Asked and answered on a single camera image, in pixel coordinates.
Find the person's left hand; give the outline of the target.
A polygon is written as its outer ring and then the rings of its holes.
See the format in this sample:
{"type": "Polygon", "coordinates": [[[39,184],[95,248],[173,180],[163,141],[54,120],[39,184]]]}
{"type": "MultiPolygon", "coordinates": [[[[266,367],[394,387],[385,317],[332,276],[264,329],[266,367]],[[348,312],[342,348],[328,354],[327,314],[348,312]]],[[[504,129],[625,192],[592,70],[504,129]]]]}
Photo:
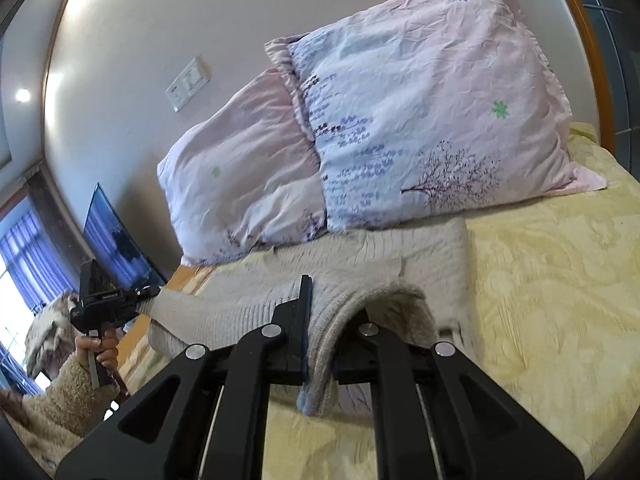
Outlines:
{"type": "Polygon", "coordinates": [[[98,362],[110,372],[118,369],[118,338],[116,330],[108,326],[101,337],[78,336],[75,339],[78,362],[88,368],[88,353],[92,352],[98,362]]]}

